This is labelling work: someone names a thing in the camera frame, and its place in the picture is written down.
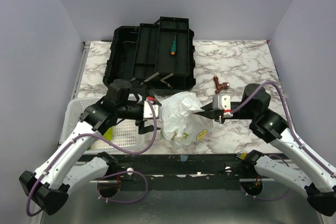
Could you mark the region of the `white plastic bag lemon print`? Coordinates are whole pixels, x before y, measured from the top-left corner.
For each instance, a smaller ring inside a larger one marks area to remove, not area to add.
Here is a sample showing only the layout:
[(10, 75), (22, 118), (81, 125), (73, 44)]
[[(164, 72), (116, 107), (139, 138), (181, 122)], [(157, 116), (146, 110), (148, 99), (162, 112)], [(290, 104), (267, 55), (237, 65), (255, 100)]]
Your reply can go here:
[(161, 134), (174, 148), (202, 141), (213, 121), (198, 115), (202, 104), (193, 92), (179, 92), (161, 102)]

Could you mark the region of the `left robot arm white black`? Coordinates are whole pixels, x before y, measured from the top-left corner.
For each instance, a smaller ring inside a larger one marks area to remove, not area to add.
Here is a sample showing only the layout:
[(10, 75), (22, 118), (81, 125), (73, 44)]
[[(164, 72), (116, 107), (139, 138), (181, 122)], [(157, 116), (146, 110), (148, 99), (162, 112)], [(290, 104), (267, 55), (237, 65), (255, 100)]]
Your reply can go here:
[(139, 134), (152, 132), (156, 135), (161, 103), (151, 90), (141, 99), (129, 100), (131, 88), (126, 80), (114, 80), (106, 95), (81, 113), (73, 131), (52, 156), (33, 172), (26, 170), (20, 175), (19, 182), (28, 197), (28, 216), (34, 216), (30, 212), (32, 201), (40, 211), (53, 215), (81, 185), (101, 177), (112, 179), (116, 175), (117, 160), (106, 152), (99, 153), (81, 167), (74, 167), (96, 140), (106, 141), (103, 136), (109, 128), (122, 120), (134, 120)]

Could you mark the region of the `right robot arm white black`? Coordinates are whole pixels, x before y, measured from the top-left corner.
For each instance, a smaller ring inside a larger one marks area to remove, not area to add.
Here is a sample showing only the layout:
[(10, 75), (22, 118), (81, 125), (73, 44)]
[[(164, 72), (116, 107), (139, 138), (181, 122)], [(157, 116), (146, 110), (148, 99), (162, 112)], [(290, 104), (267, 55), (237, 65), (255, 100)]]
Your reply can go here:
[(279, 164), (269, 156), (253, 150), (246, 156), (238, 155), (241, 171), (249, 178), (271, 178), (300, 193), (309, 205), (322, 215), (335, 214), (335, 167), (317, 154), (296, 132), (287, 108), (285, 116), (269, 108), (271, 96), (265, 85), (280, 89), (273, 81), (248, 84), (240, 102), (228, 95), (215, 95), (198, 115), (222, 124), (225, 120), (250, 120), (249, 129), (258, 138), (280, 150), (299, 170)]

